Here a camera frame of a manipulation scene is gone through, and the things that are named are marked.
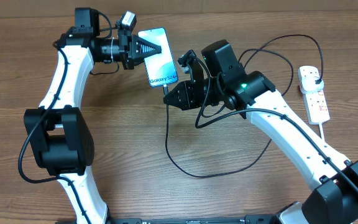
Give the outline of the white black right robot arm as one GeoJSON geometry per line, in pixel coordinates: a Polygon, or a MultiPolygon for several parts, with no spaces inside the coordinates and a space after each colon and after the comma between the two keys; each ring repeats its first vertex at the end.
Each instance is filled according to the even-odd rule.
{"type": "Polygon", "coordinates": [[[223,102],[261,129],[292,161],[308,187],[304,202],[270,215],[248,215],[246,223],[352,223],[358,219],[358,160],[351,161],[303,122],[261,72],[247,73],[226,40],[188,51],[178,63],[190,79],[164,91],[167,106],[182,110],[223,102]]]}

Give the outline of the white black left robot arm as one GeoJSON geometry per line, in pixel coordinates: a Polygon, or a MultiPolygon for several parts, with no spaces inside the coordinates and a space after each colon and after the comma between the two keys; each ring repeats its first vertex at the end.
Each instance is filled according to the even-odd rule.
{"type": "Polygon", "coordinates": [[[137,19],[127,11],[101,37],[102,12],[75,9],[75,25],[53,46],[58,63],[45,98],[36,109],[27,109],[27,137],[18,158],[19,175],[29,183],[58,181],[76,213],[75,223],[112,223],[109,208],[98,192],[91,165],[94,141],[81,114],[85,85],[96,62],[116,63],[132,70],[145,58],[160,54],[161,46],[133,34],[137,19]]]}

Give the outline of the Samsung Galaxy smartphone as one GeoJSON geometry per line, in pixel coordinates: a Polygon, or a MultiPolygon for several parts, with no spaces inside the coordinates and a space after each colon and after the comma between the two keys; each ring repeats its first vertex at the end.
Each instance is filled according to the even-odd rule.
{"type": "Polygon", "coordinates": [[[159,54],[147,57],[144,60],[149,85],[151,87],[157,87],[176,83],[178,81],[178,75],[166,30],[163,27],[142,30],[138,32],[138,36],[155,45],[161,46],[162,49],[159,54]]]}

